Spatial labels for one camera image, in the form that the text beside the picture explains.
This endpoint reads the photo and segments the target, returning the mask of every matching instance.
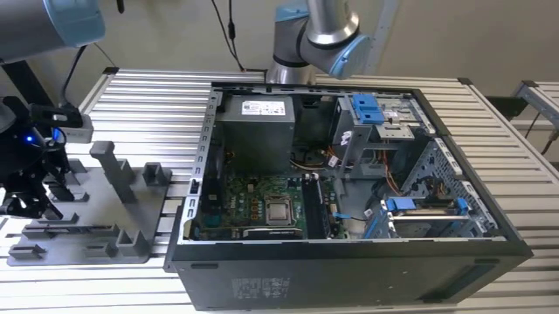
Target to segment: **blue latch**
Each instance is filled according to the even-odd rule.
[[[388,211],[408,211],[417,209],[412,198],[388,198],[385,201]]]
[[[353,94],[352,107],[361,124],[383,124],[384,114],[372,95]]]
[[[463,198],[456,198],[457,215],[465,215],[468,213],[468,202]]]

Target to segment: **gray fixture plate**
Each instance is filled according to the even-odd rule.
[[[74,223],[61,224],[57,220],[33,220],[29,227],[58,227],[70,228],[77,226],[117,226],[117,229],[102,230],[85,234],[57,234],[44,239],[28,239],[24,235],[10,252],[28,249],[34,245],[44,250],[37,253],[40,258],[8,257],[10,266],[37,265],[74,265],[74,264],[137,264],[149,259],[150,245],[156,234],[158,216],[162,209],[168,185],[146,186],[141,176],[141,168],[132,168],[134,180],[130,184],[137,203],[122,204],[118,200],[113,187],[110,186],[102,168],[88,168],[86,173],[76,173],[80,186],[70,186],[70,189],[82,188],[89,194],[86,202],[54,202],[54,206],[69,219],[73,213],[78,219]],[[121,233],[134,241],[137,232],[145,238],[136,246],[137,254],[129,254],[132,243],[122,241]],[[104,255],[101,251],[108,249],[112,257],[88,257]]]

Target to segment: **aluminum table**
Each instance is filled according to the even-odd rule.
[[[173,169],[152,258],[128,266],[9,267],[8,249],[28,220],[0,218],[0,309],[30,314],[194,312],[178,277],[161,267],[173,215],[188,188],[210,81],[226,80],[261,82],[262,77],[132,69],[101,76],[80,106],[94,124],[93,140],[114,141],[117,157],[132,166],[160,162]],[[408,77],[337,81],[320,76],[317,84],[421,89],[535,257],[456,306],[297,313],[559,313],[559,174],[477,89],[456,79]],[[88,150],[89,145],[68,145],[70,157],[94,166]]]

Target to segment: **cable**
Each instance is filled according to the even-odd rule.
[[[388,186],[391,187],[391,190],[393,193],[396,193],[397,196],[401,196],[401,193],[399,192],[399,186],[396,182],[393,181],[391,169],[388,166],[388,158],[385,156],[385,150],[383,150],[383,159],[384,159],[384,170],[385,170],[385,182],[388,183]]]
[[[226,39],[226,33],[225,33],[225,27],[224,27],[224,22],[221,20],[221,15],[218,14],[218,9],[217,9],[217,5],[216,5],[216,0],[210,0],[210,4],[213,5],[213,9],[216,11],[216,15],[217,15],[217,20],[218,20],[218,25],[221,26],[221,32],[224,34],[224,38],[225,38],[225,43],[226,43],[226,48],[229,49],[230,55],[233,56],[233,59],[236,61],[236,65],[238,66],[238,70],[242,72],[244,68],[242,65],[238,61],[238,58],[236,57],[236,54],[233,53],[233,50],[230,49],[230,44],[229,44],[229,40]]]
[[[342,213],[333,213],[332,216],[338,219],[353,219],[356,221],[365,221],[365,222],[368,221],[366,219],[356,218]]]
[[[66,98],[66,89],[68,89],[69,79],[72,78],[73,71],[76,70],[76,65],[77,65],[77,62],[80,61],[85,48],[86,48],[86,45],[81,46],[80,49],[77,49],[77,53],[72,61],[72,67],[69,68],[69,72],[66,75],[66,80],[64,81],[64,85],[61,86],[61,90],[60,90],[61,107],[72,106]]]
[[[294,167],[297,167],[297,168],[300,168],[300,169],[302,169],[302,170],[314,171],[314,170],[322,170],[322,169],[325,169],[325,168],[322,168],[322,167],[306,167],[306,166],[302,166],[302,165],[297,164],[296,162],[293,162],[292,160],[289,160],[289,162],[290,162],[290,164],[292,164]]]
[[[532,124],[529,125],[529,127],[528,127],[528,129],[527,129],[527,132],[525,132],[525,135],[524,135],[524,138],[527,139],[527,136],[528,136],[528,134],[529,134],[529,131],[532,131],[532,128],[533,128],[533,124],[535,124],[535,122],[537,121],[537,118],[540,117],[540,113],[537,113],[536,115],[535,115],[535,118],[533,118],[533,121],[532,121]]]
[[[112,66],[116,67],[114,62],[112,62],[110,57],[108,56],[106,52],[102,50],[102,48],[100,47],[100,45],[97,43],[93,43],[93,45],[97,47],[98,51],[101,52],[101,54],[105,56],[106,60],[110,62]]]
[[[547,141],[545,147],[543,147],[543,150],[541,150],[541,153],[540,153],[541,155],[545,155],[547,151],[549,150],[551,143],[552,143],[552,140]]]
[[[57,142],[57,139],[58,139],[57,134],[61,135],[61,137],[64,138],[62,143]],[[66,146],[66,143],[68,143],[66,134],[64,133],[64,131],[57,126],[54,126],[52,128],[52,138],[46,142],[46,146],[49,147],[49,148],[46,148],[46,152],[56,152],[56,151],[61,150]]]
[[[229,0],[229,24],[226,24],[226,27],[228,27],[228,31],[229,31],[230,45],[233,46],[233,53],[234,53],[236,58],[238,59],[238,54],[236,54],[236,46],[234,46],[236,31],[234,31],[234,23],[233,23],[232,0]]]

